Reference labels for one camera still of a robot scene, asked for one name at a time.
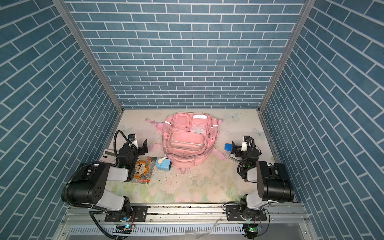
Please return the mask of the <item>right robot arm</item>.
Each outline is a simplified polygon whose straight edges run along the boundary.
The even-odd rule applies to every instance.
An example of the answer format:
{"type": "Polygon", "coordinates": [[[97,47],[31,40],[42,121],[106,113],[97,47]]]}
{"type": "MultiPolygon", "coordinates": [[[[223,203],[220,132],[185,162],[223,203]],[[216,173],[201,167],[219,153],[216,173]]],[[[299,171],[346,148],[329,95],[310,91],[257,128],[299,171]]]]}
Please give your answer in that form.
{"type": "Polygon", "coordinates": [[[245,221],[264,221],[265,207],[294,200],[295,191],[286,167],[261,161],[262,152],[252,137],[244,136],[241,145],[226,144],[225,150],[238,162],[237,174],[241,179],[257,185],[256,192],[244,195],[240,203],[235,204],[238,210],[230,208],[229,220],[240,217],[245,221]]]}

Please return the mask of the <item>pink student backpack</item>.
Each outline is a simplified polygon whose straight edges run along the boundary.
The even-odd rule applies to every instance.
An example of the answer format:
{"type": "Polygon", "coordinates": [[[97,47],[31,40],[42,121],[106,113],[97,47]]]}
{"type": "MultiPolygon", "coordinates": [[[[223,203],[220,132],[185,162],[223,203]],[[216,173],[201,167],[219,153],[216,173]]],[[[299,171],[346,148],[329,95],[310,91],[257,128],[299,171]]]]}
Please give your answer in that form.
{"type": "Polygon", "coordinates": [[[226,156],[215,148],[221,119],[202,113],[178,112],[164,122],[146,119],[162,134],[162,147],[180,174],[202,164],[211,153],[225,161],[226,156]]]}

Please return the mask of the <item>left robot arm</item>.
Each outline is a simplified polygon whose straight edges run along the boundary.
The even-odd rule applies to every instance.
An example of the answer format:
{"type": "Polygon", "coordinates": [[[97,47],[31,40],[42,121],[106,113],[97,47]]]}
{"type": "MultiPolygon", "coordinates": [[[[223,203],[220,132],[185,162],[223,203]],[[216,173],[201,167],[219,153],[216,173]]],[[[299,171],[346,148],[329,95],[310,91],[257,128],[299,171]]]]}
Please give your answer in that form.
{"type": "Polygon", "coordinates": [[[148,153],[147,140],[140,147],[136,135],[126,136],[115,132],[112,164],[91,162],[81,164],[70,177],[62,191],[62,201],[76,208],[90,209],[89,214],[106,214],[107,220],[129,222],[134,219],[130,199],[106,190],[107,182],[130,182],[140,156],[148,153]]]}

